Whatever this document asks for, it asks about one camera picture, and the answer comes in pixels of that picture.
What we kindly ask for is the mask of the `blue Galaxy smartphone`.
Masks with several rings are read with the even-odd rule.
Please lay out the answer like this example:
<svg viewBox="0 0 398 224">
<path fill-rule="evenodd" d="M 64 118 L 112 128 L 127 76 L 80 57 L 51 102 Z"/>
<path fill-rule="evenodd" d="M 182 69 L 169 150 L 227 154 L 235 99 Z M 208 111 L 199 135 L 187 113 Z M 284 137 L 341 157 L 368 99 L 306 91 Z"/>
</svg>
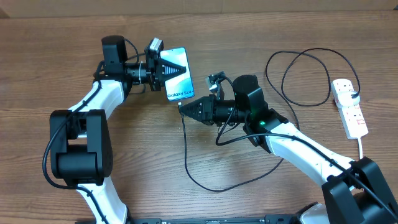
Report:
<svg viewBox="0 0 398 224">
<path fill-rule="evenodd" d="M 185 47 L 163 50 L 160 53 L 160 57 L 187 69 L 183 75 L 165 81 L 167 99 L 176 101 L 194 97 L 195 92 Z"/>
</svg>

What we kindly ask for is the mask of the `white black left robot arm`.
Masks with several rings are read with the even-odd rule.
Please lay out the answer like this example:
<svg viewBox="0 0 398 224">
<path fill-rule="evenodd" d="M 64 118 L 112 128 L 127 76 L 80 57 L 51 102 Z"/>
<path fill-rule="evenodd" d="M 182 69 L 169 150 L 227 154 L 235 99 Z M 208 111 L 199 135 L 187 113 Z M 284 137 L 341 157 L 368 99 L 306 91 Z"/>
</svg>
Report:
<svg viewBox="0 0 398 224">
<path fill-rule="evenodd" d="M 76 190 L 93 212 L 94 223 L 132 223 L 131 213 L 111 179 L 113 149 L 108 118 L 129 96 L 132 86 L 166 89 L 169 101 L 193 94 L 185 47 L 166 50 L 158 38 L 150 41 L 135 63 L 121 35 L 101 40 L 104 59 L 94 72 L 90 92 L 68 110 L 50 115 L 50 139 L 42 159 L 46 181 L 55 188 Z"/>
</svg>

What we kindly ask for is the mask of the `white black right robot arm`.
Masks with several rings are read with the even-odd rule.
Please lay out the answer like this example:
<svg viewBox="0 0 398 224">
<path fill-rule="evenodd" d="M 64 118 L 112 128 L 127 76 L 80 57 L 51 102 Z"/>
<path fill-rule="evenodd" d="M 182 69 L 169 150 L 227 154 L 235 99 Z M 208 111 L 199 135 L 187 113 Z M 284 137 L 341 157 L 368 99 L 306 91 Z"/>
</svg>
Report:
<svg viewBox="0 0 398 224">
<path fill-rule="evenodd" d="M 234 99 L 225 100 L 225 79 L 222 73 L 210 75 L 212 93 L 178 110 L 209 126 L 242 124 L 244 139 L 289 161 L 322 188 L 325 202 L 304 207 L 290 223 L 397 223 L 397 202 L 374 161 L 339 155 L 301 133 L 268 107 L 254 75 L 232 81 Z"/>
</svg>

